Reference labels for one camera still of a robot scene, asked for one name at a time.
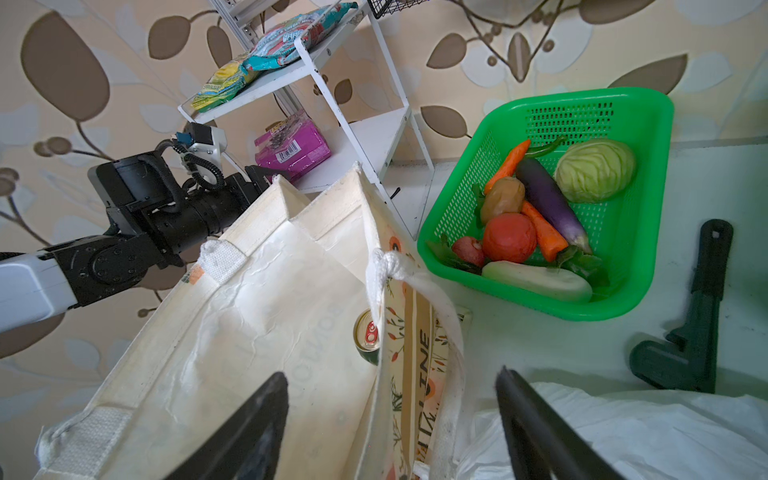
pink package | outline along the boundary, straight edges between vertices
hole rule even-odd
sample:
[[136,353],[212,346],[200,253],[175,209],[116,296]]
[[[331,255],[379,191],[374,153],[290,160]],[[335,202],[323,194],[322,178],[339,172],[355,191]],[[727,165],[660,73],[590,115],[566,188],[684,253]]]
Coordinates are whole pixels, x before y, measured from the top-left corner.
[[291,182],[331,156],[325,138],[304,110],[281,121],[254,143],[256,165],[284,170]]

radish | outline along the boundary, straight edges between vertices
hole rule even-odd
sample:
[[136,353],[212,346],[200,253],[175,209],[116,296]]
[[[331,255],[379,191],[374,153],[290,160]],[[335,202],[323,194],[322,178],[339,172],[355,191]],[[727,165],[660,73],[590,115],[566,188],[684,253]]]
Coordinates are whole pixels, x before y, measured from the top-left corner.
[[482,244],[472,237],[461,237],[453,243],[451,247],[453,253],[465,262],[473,263],[482,267],[485,265],[485,254],[482,251]]
[[559,268],[500,261],[484,266],[482,275],[563,302],[586,303],[592,298],[592,287],[587,280]]

white arm segment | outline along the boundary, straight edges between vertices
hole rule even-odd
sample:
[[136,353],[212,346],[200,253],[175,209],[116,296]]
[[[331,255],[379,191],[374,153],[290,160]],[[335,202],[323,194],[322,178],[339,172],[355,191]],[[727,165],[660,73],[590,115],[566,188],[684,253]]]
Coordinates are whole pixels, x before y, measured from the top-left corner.
[[25,253],[0,262],[0,333],[65,312],[78,301],[56,259]]

snack bag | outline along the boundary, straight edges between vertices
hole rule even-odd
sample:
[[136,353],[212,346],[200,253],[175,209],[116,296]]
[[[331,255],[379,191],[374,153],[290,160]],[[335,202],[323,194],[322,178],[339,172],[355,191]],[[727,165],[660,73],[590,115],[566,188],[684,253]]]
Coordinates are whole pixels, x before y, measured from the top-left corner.
[[243,62],[249,56],[249,53],[243,53],[219,68],[203,85],[203,89],[192,98],[192,108],[199,112],[208,111],[231,100],[240,90],[255,80],[259,72],[243,67]]
[[310,25],[319,18],[309,34],[303,37],[302,43],[307,49],[319,44],[339,24],[351,8],[357,8],[357,3],[339,3],[323,14],[327,7],[318,8],[310,13],[297,15],[290,20],[275,25],[259,43],[253,47],[251,57],[245,62],[249,71],[272,70],[281,68],[299,58],[299,52],[293,42],[304,33]]

green plastic basket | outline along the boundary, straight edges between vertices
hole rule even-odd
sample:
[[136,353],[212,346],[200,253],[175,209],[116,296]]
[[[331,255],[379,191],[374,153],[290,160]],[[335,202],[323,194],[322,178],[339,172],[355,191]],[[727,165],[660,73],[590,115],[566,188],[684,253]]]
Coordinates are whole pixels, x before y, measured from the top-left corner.
[[[670,99],[645,88],[610,88],[524,98],[496,108],[483,119],[419,235],[419,254],[435,275],[566,320],[605,320],[632,310],[654,276],[656,244],[667,176],[674,107]],[[442,233],[451,242],[464,235],[482,238],[475,225],[472,185],[485,185],[507,153],[526,138],[531,146],[560,135],[568,142],[539,158],[554,172],[568,145],[595,137],[628,144],[637,158],[629,187],[601,204],[572,204],[595,255],[606,264],[611,286],[595,289],[592,301],[554,300],[479,275],[442,265],[426,246]],[[536,253],[526,263],[545,265]]]

